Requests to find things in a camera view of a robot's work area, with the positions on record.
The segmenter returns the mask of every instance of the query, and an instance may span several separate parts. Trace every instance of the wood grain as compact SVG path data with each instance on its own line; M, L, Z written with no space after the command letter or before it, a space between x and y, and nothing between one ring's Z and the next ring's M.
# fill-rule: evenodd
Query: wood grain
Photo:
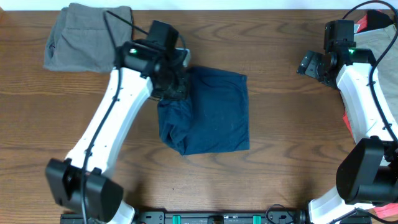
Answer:
M180 156L159 139L147 101L123 144L114 180L137 207L265 210L302 206L335 184L353 148L337 91L301 77L307 50L321 52L323 26L345 11L134 11L187 40L192 63L248 76L251 149ZM5 12L0 21L0 223L59 223L44 168L85 131L109 77L50 72L44 45L58 12ZM358 11L354 19L363 15Z

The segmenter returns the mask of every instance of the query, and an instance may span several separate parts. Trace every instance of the dark blue fabric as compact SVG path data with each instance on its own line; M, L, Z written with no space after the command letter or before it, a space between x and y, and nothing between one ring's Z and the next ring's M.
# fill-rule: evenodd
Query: dark blue fabric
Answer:
M247 77L192 67L190 96L157 105L160 138L181 155L249 149Z

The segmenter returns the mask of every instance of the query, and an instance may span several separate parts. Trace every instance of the gray towel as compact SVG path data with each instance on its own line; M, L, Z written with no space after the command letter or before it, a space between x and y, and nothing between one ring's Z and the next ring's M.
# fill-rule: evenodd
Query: gray towel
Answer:
M65 72L110 72L114 48L103 20L105 10L77 3L63 8L45 46L44 68ZM132 22L130 7L108 10ZM131 40L129 25L109 14L106 16L117 46Z

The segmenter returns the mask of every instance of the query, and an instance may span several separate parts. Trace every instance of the gray fabric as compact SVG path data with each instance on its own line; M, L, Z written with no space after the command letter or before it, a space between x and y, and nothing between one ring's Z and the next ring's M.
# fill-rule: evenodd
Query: gray fabric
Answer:
M371 49L378 59L396 33L395 25L354 36L358 48ZM377 66L381 90L392 116L398 118L398 43L396 42Z
M109 73L113 68L114 48L103 20L105 10L77 3L63 8L45 46L44 68ZM132 22L130 7L109 10ZM109 14L107 19L117 46L131 40L129 25Z

